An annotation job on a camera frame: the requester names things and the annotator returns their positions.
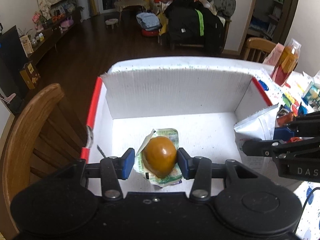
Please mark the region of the white snack packet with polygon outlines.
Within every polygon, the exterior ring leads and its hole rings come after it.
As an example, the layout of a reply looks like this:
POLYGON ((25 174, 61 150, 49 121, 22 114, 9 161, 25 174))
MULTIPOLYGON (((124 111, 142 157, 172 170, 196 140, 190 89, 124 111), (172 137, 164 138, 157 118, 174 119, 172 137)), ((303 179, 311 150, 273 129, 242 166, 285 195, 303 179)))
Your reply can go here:
POLYGON ((242 150, 247 140, 272 140, 279 105, 262 109, 234 125, 235 144, 240 153, 241 161, 252 170, 265 174, 268 166, 266 157, 249 157, 242 150))

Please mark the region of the brown egg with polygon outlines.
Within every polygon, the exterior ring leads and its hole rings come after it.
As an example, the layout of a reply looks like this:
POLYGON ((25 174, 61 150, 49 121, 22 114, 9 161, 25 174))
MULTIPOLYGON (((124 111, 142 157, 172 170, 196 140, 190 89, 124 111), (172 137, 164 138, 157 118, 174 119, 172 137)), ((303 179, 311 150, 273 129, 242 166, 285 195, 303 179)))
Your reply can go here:
POLYGON ((179 184, 182 182, 182 172, 177 164, 178 147, 176 129, 153 129, 140 146, 133 168, 157 187, 179 184))

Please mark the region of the dark red foil bag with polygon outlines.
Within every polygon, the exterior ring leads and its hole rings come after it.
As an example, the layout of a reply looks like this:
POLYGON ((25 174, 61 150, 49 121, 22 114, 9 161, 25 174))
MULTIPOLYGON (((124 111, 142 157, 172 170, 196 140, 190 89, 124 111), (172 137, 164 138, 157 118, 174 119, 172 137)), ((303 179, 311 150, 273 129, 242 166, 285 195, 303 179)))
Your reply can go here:
POLYGON ((287 123, 292 122, 294 120, 294 113, 290 112, 287 114, 284 114, 282 116, 277 117, 276 119, 276 127, 283 127, 287 123))

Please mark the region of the blue snack packet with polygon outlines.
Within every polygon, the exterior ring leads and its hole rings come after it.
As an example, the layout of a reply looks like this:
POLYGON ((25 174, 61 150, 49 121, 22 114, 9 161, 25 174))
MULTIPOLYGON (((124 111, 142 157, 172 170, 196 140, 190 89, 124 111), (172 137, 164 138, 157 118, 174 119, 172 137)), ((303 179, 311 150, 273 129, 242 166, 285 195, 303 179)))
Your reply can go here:
POLYGON ((307 108, 304 107, 302 104, 300 104, 298 108, 298 116, 303 116, 303 115, 306 115, 307 113, 308 113, 307 108))

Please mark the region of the balloon pattern tablecloth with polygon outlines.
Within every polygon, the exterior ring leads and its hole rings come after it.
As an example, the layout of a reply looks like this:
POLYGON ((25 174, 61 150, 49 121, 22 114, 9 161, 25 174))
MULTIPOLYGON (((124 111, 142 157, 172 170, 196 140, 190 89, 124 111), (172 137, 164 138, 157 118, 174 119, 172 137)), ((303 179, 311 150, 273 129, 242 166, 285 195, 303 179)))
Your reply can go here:
MULTIPOLYGON (((136 59, 121 61, 114 64, 114 66, 120 63, 129 67, 144 67, 144 68, 158 68, 158 67, 178 67, 178 66, 192 66, 197 67, 240 67, 264 69, 269 78, 271 73, 271 66, 253 63, 243 60, 223 59, 215 57, 155 57, 147 59, 136 59)), ((280 101, 276 104, 279 106, 285 106, 293 112, 297 112, 300 104, 307 108, 308 112, 312 112, 312 108, 306 105, 302 97, 305 89, 308 86, 308 80, 302 74, 293 73, 283 87, 280 87, 280 101)), ((300 183, 299 187, 294 190, 303 204, 306 205, 302 221, 298 227, 297 233, 299 237, 304 239, 318 239, 319 238, 319 195, 311 195, 312 190, 318 190, 319 184, 313 182, 300 183)))

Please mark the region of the green tissue pack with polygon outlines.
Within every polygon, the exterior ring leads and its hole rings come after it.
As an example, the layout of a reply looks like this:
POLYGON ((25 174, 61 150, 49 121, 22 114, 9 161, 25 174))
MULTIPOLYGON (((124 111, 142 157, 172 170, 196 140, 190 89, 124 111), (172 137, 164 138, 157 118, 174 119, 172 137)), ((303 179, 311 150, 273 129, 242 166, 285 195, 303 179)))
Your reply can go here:
POLYGON ((308 87, 304 91, 303 94, 303 101, 306 105, 309 105, 312 107, 314 111, 319 111, 320 107, 320 97, 319 97, 319 91, 320 91, 320 79, 319 79, 319 72, 313 77, 306 74, 306 72, 303 72, 303 76, 307 78, 308 80, 308 87))

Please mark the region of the red white cardboard box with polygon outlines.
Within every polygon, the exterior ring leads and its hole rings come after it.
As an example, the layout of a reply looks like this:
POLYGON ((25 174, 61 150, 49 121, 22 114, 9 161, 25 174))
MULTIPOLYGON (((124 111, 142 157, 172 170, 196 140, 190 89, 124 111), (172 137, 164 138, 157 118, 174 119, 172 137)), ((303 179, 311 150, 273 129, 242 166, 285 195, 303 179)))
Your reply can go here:
POLYGON ((270 159, 245 159, 235 143, 237 122, 279 101, 279 86, 261 68, 120 63, 97 78, 81 156, 88 163, 119 157, 128 148, 138 151, 153 131, 174 129, 191 156, 240 161, 294 191, 299 181, 280 178, 270 159))

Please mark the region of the orange drink bottle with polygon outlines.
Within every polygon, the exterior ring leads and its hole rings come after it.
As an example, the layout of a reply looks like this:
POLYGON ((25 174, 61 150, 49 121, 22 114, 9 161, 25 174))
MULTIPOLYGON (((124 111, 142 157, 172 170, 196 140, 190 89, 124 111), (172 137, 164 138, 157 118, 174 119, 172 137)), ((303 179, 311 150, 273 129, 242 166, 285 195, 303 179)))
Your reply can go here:
POLYGON ((284 47, 271 74, 271 79, 277 85, 283 87, 289 75, 294 71, 300 56, 301 46, 298 41, 292 38, 284 47))

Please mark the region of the pink cloth on chair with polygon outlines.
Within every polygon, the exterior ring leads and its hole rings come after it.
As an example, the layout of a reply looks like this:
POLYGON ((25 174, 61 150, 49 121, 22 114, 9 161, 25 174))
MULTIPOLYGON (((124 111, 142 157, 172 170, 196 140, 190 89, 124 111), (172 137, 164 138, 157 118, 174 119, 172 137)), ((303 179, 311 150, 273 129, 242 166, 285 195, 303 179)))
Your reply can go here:
POLYGON ((269 55, 264 59, 263 64, 275 67, 284 48, 284 45, 280 43, 276 44, 276 46, 272 49, 269 55))

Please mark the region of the wooden chair near box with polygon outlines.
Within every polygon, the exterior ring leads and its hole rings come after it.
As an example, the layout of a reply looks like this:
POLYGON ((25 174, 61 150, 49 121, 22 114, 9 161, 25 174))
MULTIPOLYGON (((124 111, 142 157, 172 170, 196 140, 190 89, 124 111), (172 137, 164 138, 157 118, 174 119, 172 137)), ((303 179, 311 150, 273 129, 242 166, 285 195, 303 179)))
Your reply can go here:
POLYGON ((18 228, 12 198, 80 157, 87 132, 58 83, 39 91, 15 118, 1 157, 1 233, 13 239, 18 228))

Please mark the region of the wooden chair far side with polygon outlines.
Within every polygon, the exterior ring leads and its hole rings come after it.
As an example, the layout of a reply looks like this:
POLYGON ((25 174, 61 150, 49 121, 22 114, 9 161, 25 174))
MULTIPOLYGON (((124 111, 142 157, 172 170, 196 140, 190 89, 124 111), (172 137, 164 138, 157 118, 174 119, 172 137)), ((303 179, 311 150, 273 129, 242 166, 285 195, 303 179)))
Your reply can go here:
POLYGON ((245 42, 242 59, 250 62, 263 63, 264 59, 276 47, 276 44, 259 37, 250 37, 245 42))

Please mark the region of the yellow brown box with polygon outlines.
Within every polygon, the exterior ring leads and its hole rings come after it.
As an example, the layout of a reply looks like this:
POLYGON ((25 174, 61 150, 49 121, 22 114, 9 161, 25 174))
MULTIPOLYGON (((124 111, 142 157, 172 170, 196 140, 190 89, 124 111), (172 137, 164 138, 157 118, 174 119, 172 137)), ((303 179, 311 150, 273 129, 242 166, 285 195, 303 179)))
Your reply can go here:
POLYGON ((40 81, 40 74, 31 62, 26 63, 20 70, 20 75, 29 89, 35 89, 40 81))

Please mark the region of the black jacket green stripe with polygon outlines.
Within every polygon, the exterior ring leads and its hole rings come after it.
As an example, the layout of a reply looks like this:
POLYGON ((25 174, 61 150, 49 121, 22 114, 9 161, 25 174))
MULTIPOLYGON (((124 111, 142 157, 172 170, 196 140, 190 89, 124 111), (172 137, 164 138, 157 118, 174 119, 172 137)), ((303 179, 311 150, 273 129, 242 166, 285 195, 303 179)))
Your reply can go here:
POLYGON ((172 46, 202 45, 217 54, 222 46, 224 26, 221 20, 201 2, 175 0, 164 11, 172 46))

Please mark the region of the grey clothes pile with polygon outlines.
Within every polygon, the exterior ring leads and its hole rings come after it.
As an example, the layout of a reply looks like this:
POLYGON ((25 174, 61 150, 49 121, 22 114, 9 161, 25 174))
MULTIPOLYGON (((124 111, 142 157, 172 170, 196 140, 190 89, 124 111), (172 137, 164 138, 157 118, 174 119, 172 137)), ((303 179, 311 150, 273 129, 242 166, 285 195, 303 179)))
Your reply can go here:
POLYGON ((226 18, 231 18, 236 9, 236 0, 207 0, 215 7, 217 14, 226 18))

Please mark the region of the small white stool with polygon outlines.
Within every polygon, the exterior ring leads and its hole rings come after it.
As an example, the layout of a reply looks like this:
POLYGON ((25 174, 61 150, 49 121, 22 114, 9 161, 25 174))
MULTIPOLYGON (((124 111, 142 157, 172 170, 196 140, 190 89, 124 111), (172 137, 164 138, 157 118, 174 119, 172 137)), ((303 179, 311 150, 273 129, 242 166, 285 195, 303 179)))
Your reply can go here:
POLYGON ((105 25, 107 28, 111 28, 112 30, 118 25, 119 20, 117 18, 111 18, 105 21, 105 25))

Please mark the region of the blue folded cloth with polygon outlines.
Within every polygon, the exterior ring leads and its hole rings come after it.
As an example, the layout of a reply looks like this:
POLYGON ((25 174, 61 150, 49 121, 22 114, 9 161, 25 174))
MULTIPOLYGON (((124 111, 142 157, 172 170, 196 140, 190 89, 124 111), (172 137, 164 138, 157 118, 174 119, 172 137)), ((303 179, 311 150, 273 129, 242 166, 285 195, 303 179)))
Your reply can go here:
POLYGON ((136 15, 138 24, 146 31, 159 29, 162 25, 159 18, 150 12, 141 12, 136 15))

